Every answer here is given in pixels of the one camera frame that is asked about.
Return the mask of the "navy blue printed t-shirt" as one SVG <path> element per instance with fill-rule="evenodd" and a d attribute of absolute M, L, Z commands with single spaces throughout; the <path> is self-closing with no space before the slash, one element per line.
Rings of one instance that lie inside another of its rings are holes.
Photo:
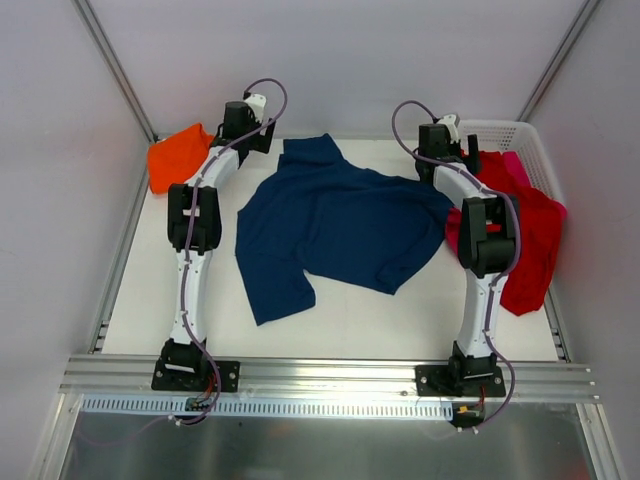
<path fill-rule="evenodd" d="M 256 324 L 314 307 L 308 274 L 395 294 L 440 248 L 451 208 L 430 185 L 351 164 L 328 134 L 285 140 L 237 216 Z"/>

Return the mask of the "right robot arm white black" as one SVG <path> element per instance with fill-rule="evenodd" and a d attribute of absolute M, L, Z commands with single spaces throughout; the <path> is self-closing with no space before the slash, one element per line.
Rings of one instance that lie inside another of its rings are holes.
<path fill-rule="evenodd" d="M 503 397 L 494 331 L 502 291 L 520 256 L 517 207 L 476 177 L 477 137 L 468 137 L 464 156 L 453 124 L 420 125 L 414 158 L 420 180 L 461 214 L 457 257 L 466 275 L 463 321 L 448 363 L 421 373 L 419 380 L 443 395 Z"/>

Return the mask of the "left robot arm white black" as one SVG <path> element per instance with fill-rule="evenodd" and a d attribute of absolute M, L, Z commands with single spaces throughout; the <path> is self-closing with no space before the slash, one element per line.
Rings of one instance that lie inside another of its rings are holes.
<path fill-rule="evenodd" d="M 156 361 L 156 391 L 226 390 L 204 353 L 204 294 L 209 266 L 222 238 L 219 188 L 251 152 L 267 154 L 276 121 L 265 117 L 267 98 L 246 92 L 225 105 L 222 123 L 202 166 L 168 191 L 167 237 L 178 266 L 176 313 L 168 340 Z"/>

